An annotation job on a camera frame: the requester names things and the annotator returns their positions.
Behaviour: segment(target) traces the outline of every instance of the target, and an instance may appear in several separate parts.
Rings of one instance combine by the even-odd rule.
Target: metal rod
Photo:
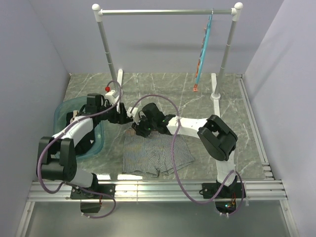
[[[231,29],[229,31],[228,40],[227,40],[227,44],[226,44],[226,48],[225,48],[225,53],[224,53],[221,69],[220,69],[218,77],[217,77],[217,85],[216,85],[215,92],[214,92],[215,95],[218,95],[218,90],[219,90],[219,87],[220,87],[219,84],[223,80],[225,66],[226,66],[226,61],[227,61],[227,58],[228,58],[229,49],[231,47],[231,42],[232,42],[232,39],[233,39],[233,35],[234,35],[235,27],[236,27],[236,22],[237,21],[232,21]]]
[[[110,68],[110,72],[111,72],[111,76],[112,76],[112,80],[118,81],[118,78],[117,78],[117,75],[115,73],[115,69],[114,69],[114,66],[113,66],[112,57],[111,57],[111,54],[110,54],[110,49],[109,49],[107,37],[105,35],[103,22],[102,21],[98,22],[98,26],[99,26],[99,30],[100,30],[100,34],[101,34],[101,38],[102,38],[102,43],[103,43],[104,50],[105,50],[105,55],[107,56],[107,60],[108,60],[108,64],[109,64],[109,68]]]
[[[101,10],[103,15],[210,15],[231,14],[232,9],[175,9],[175,10]]]

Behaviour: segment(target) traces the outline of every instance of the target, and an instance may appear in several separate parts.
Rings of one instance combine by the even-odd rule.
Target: vertical pole
[[[94,11],[95,20],[97,21],[98,26],[99,26],[99,30],[100,30],[100,34],[101,34],[101,38],[102,38],[102,43],[103,43],[103,46],[104,46],[105,55],[107,56],[107,60],[108,60],[108,64],[109,64],[109,68],[110,68],[110,72],[111,72],[111,76],[112,76],[112,80],[118,81],[117,75],[115,73],[115,69],[114,69],[114,66],[113,66],[113,62],[112,62],[112,58],[111,58],[111,54],[110,54],[110,49],[109,49],[107,37],[105,35],[105,30],[104,30],[104,26],[103,26],[103,22],[102,22],[102,13],[99,13],[100,10],[101,10],[101,7],[98,4],[94,4],[92,6],[92,10]]]
[[[240,16],[240,12],[241,12],[242,7],[243,7],[242,3],[241,2],[237,2],[235,4],[235,7],[232,9],[232,14],[234,14],[234,16],[233,16],[231,29],[230,29],[229,35],[228,35],[228,40],[227,40],[227,44],[226,44],[226,48],[225,48],[225,53],[224,53],[221,69],[219,71],[218,78],[217,78],[217,85],[216,85],[216,88],[215,88],[215,92],[212,93],[212,97],[214,99],[219,99],[220,98],[220,94],[218,92],[219,91],[219,87],[220,87],[219,84],[223,80],[229,49],[231,47],[231,43],[232,43],[232,39],[233,39],[236,23],[239,20],[239,16]]]

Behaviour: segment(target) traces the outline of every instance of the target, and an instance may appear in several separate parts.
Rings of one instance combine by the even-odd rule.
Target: white metal strip
[[[29,222],[32,216],[32,212],[34,209],[35,202],[28,201],[25,204],[24,211],[20,220],[20,224],[18,230],[16,232],[16,237],[24,237],[26,234],[26,230],[28,229]]]
[[[211,74],[211,79],[212,79],[212,92],[215,92],[216,85],[217,85],[217,80],[216,80],[216,74],[212,73]],[[220,109],[219,109],[219,100],[214,99],[213,100],[213,106],[214,106],[214,114],[217,115],[218,117],[221,117]]]
[[[291,237],[299,237],[299,232],[293,217],[288,200],[280,200],[281,208],[284,214],[285,222]]]
[[[202,183],[215,183],[215,181],[184,181],[185,189],[188,193],[197,200],[203,200],[198,193]],[[116,201],[190,201],[183,194],[179,185],[175,181],[163,182],[147,182],[147,181],[116,181],[106,182],[100,181],[101,184],[114,183],[116,184],[115,199]],[[57,182],[46,184],[51,190],[57,188]],[[286,200],[286,193],[281,181],[247,181],[247,196],[249,200]],[[43,201],[43,202],[64,202],[80,200],[70,200],[71,187],[63,185],[61,190],[56,194],[46,193],[38,182],[33,182],[28,201]]]
[[[248,115],[248,118],[250,121],[251,130],[252,130],[253,135],[255,137],[255,142],[257,145],[257,149],[259,151],[259,156],[260,156],[261,162],[262,163],[269,163],[242,78],[239,78],[238,82],[239,82],[239,88],[241,91],[241,95],[242,95],[242,98],[243,98],[243,101],[244,101],[244,104],[246,107],[247,115]]]

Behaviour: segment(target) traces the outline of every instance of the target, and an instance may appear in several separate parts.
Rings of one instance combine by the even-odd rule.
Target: horizontal metal bar
[[[205,182],[215,183],[215,181],[184,181],[184,187],[194,199],[203,200],[198,192],[202,188],[201,184]],[[175,181],[101,181],[100,183],[116,184],[116,201],[189,201]],[[58,183],[48,182],[46,185],[49,189],[54,190]],[[58,193],[48,194],[38,182],[33,182],[28,201],[79,202],[80,200],[70,199],[70,192],[71,187],[63,185]],[[284,186],[280,180],[246,181],[246,193],[249,200],[287,200]]]
[[[229,14],[232,9],[174,9],[174,10],[101,10],[103,15],[210,15]]]

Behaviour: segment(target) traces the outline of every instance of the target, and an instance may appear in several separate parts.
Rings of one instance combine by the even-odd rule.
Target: cable
[[[108,109],[106,109],[106,110],[104,110],[104,111],[98,112],[98,113],[96,113],[96,114],[92,114],[92,115],[87,115],[87,116],[81,117],[81,118],[79,118],[78,120],[75,120],[75,121],[73,121],[72,123],[70,123],[70,124],[63,130],[63,132],[62,132],[61,134],[59,134],[57,137],[55,137],[52,141],[50,141],[50,142],[47,144],[47,146],[44,148],[44,150],[43,150],[42,153],[40,154],[40,156],[39,156],[39,161],[38,161],[38,165],[37,165],[38,179],[39,179],[39,183],[40,183],[41,187],[42,187],[47,193],[49,193],[49,194],[55,194],[55,193],[57,193],[57,192],[60,190],[60,188],[62,187],[63,184],[67,184],[67,185],[70,185],[70,186],[72,186],[72,185],[71,185],[71,184],[68,184],[68,183],[66,183],[66,182],[61,182],[61,183],[59,184],[59,186],[57,187],[57,189],[56,189],[56,190],[53,190],[53,191],[50,190],[50,189],[48,189],[48,188],[46,187],[46,185],[45,185],[45,183],[44,183],[44,181],[43,181],[43,178],[42,178],[42,176],[41,176],[41,163],[42,163],[42,160],[43,160],[43,158],[44,158],[44,154],[45,154],[46,152],[48,152],[48,149],[49,149],[58,139],[60,139],[62,136],[64,136],[75,124],[77,124],[78,122],[80,122],[80,121],[82,121],[82,120],[85,120],[85,119],[88,119],[88,118],[93,118],[93,117],[98,116],[98,115],[102,115],[102,114],[108,112],[109,110],[113,109],[113,108],[119,103],[119,101],[120,101],[120,99],[121,99],[121,96],[122,96],[121,86],[120,86],[120,84],[119,84],[117,81],[115,81],[115,80],[110,81],[110,82],[107,84],[107,86],[109,86],[109,84],[112,83],[112,82],[113,82],[113,83],[116,83],[116,84],[118,85],[118,88],[119,88],[118,100],[117,100],[111,107],[109,107]],[[101,217],[94,217],[94,219],[102,218],[102,217],[108,216],[108,215],[110,215],[110,214],[114,211],[114,209],[115,209],[115,207],[116,207],[116,201],[115,201],[115,199],[114,199],[112,196],[107,195],[107,194],[101,194],[101,193],[96,193],[96,192],[93,192],[93,191],[89,191],[89,190],[86,190],[86,189],[84,189],[84,188],[82,188],[82,187],[79,187],[79,188],[80,188],[81,190],[83,190],[83,191],[85,191],[85,192],[88,192],[88,193],[91,193],[91,194],[97,194],[97,195],[102,195],[102,196],[110,197],[110,198],[114,201],[113,209],[112,209],[108,214],[103,215],[103,216],[101,216]]]
[[[236,173],[236,174],[237,174],[237,176],[238,176],[238,178],[239,178],[239,180],[240,180],[240,182],[241,182],[241,192],[242,192],[242,194],[244,194],[244,186],[243,186],[243,183],[242,183],[241,175],[240,175],[237,171],[232,170],[232,171],[229,172],[229,174],[226,176],[226,178],[224,179],[223,183],[221,184],[221,186],[219,187],[219,189],[217,190],[217,192],[214,194],[214,196],[213,196],[211,199],[209,199],[209,200],[207,200],[207,201],[197,201],[197,200],[195,200],[193,197],[191,197],[191,196],[189,195],[189,193],[185,190],[185,188],[183,187],[183,185],[182,185],[182,183],[181,183],[181,181],[180,181],[180,178],[179,178],[179,175],[178,175],[178,172],[177,172],[177,167],[176,167],[175,160],[174,160],[174,151],[173,151],[173,150],[174,150],[174,143],[175,143],[175,140],[176,140],[176,136],[177,136],[177,134],[178,134],[178,132],[179,132],[179,129],[180,129],[180,127],[181,127],[179,109],[177,108],[177,106],[176,106],[169,98],[167,98],[167,97],[165,97],[165,96],[163,96],[163,95],[150,94],[150,95],[145,95],[145,96],[141,97],[140,99],[138,99],[138,100],[135,102],[135,104],[133,105],[133,107],[132,107],[132,109],[131,109],[130,112],[132,113],[132,111],[133,111],[133,109],[135,108],[135,106],[136,106],[141,100],[143,100],[143,99],[145,99],[145,98],[147,98],[147,97],[160,97],[160,98],[163,98],[163,99],[169,101],[169,102],[173,105],[173,107],[175,108],[175,110],[176,110],[177,119],[178,119],[178,127],[177,127],[177,129],[176,129],[176,131],[175,131],[175,133],[173,134],[173,137],[172,137],[172,142],[171,142],[171,161],[172,161],[172,166],[173,166],[173,170],[174,170],[174,174],[175,174],[175,176],[176,176],[177,182],[178,182],[178,184],[179,184],[179,186],[180,186],[182,192],[185,194],[185,196],[187,196],[187,198],[188,198],[189,200],[191,200],[192,202],[197,203],[197,204],[207,204],[207,203],[210,203],[210,202],[212,202],[212,201],[217,197],[217,195],[220,193],[221,189],[223,188],[225,182],[227,181],[227,179],[228,179],[233,173]],[[235,210],[234,212],[232,212],[231,214],[229,214],[229,215],[233,215],[234,213],[236,213],[236,212],[240,209],[242,202],[243,202],[243,195],[241,196],[240,204],[238,205],[238,207],[236,208],[236,210]]]

